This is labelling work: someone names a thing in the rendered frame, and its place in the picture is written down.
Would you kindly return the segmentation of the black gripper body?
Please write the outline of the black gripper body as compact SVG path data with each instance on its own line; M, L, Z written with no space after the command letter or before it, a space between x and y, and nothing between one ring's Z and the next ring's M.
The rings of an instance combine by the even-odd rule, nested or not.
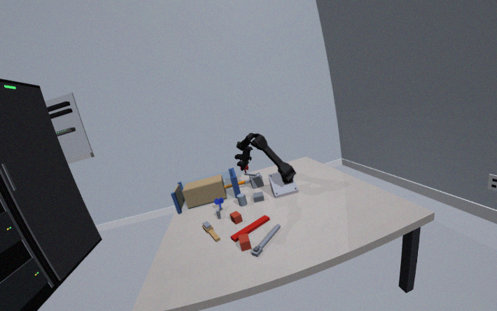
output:
M240 166L240 167L245 167L245 166L246 166L246 163L249 161L249 159L250 159L250 161L251 161L251 159L252 159L252 157L250 156L250 154L249 154L249 155L246 155L246 154L244 154L244 153L243 153L243 154L242 154L242 161L239 161L239 162L237 163L237 166Z

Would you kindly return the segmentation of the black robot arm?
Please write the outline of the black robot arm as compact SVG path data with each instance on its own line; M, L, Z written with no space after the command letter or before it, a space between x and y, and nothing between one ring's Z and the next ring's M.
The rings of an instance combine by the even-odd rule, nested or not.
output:
M255 138L253 141L252 138ZM263 151L272 162L278 167L278 172L281 174L282 180L285 185L293 183L293 176L296 174L294 169L288 164L283 162L278 155L267 145L267 140L261 134L250 133L242 142L237 142L237 148L243 151L244 154L249 155L253 150L249 144Z

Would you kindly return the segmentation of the red flat bar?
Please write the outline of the red flat bar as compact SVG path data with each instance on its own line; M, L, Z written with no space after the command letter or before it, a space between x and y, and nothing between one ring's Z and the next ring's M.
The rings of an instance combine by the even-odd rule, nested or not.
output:
M269 217L268 216L262 216L260 217L258 220L254 221L252 224L250 224L249 226L245 227L245 228L242 228L240 231L238 231L236 234L234 234L233 236L231 236L231 239L234 241L234 242L237 242L239 240L238 236L239 235L243 235L243 234L246 234L246 233L251 233L252 231L254 231L256 228L259 228L261 227L263 224L265 224L267 221L269 221Z

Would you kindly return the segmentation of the grey cylinder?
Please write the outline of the grey cylinder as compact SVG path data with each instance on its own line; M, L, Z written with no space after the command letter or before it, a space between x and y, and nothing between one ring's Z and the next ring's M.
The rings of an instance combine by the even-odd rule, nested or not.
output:
M243 207L243 206L247 205L246 196L244 193L239 194L237 196L237 199L239 202L239 206Z

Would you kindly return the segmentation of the reddish-brown block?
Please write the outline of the reddish-brown block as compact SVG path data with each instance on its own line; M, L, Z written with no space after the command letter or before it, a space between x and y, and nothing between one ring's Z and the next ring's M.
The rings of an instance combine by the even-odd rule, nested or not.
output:
M242 216L239 214L237 211L233 212L230 214L231 221L237 225L238 223L242 222Z
M239 235L238 238L239 238L239 245L241 247L241 251L252 249L248 233Z

